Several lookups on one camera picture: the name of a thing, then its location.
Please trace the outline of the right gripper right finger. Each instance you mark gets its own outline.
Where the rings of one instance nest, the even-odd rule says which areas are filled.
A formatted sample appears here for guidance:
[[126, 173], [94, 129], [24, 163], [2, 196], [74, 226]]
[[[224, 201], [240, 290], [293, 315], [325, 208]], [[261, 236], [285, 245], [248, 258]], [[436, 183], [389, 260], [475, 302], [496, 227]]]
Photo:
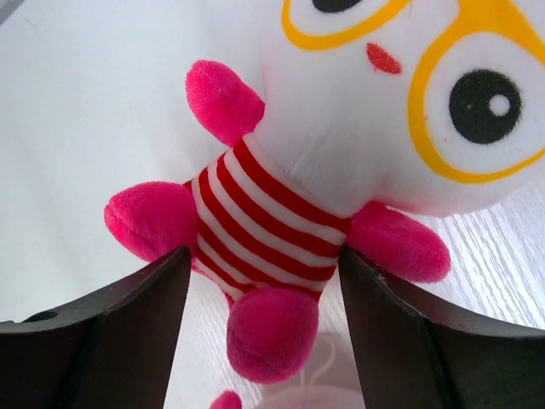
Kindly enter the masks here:
[[544, 332], [477, 314], [346, 247], [341, 292], [368, 408], [542, 408]]

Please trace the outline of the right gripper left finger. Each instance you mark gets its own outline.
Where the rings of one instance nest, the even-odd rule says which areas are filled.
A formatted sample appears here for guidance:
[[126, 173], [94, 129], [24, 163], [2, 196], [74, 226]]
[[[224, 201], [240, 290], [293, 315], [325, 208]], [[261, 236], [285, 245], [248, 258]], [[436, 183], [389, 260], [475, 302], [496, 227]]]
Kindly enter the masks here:
[[180, 248], [84, 297], [1, 324], [3, 408], [161, 408], [191, 273]]

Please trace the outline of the pink plush toy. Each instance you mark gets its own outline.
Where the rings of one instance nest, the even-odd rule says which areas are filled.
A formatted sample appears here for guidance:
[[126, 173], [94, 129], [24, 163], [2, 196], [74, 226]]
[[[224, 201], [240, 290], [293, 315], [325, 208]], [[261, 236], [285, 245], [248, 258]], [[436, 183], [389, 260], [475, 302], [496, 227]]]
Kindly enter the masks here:
[[439, 281], [450, 253], [416, 217], [482, 210], [544, 166], [544, 4], [277, 1], [263, 37], [264, 95], [212, 60], [186, 76], [225, 152], [104, 219], [145, 261], [189, 249], [227, 299], [232, 368], [278, 383], [311, 353], [344, 246]]
[[361, 392], [341, 388], [338, 386], [320, 385], [318, 380], [333, 366], [336, 360], [336, 346], [330, 334], [319, 334], [318, 340], [328, 343], [329, 355], [325, 363], [321, 364], [311, 377], [307, 377], [306, 370], [300, 371], [299, 384], [284, 389], [277, 394], [264, 398], [256, 409], [351, 409], [365, 408], [364, 397]]

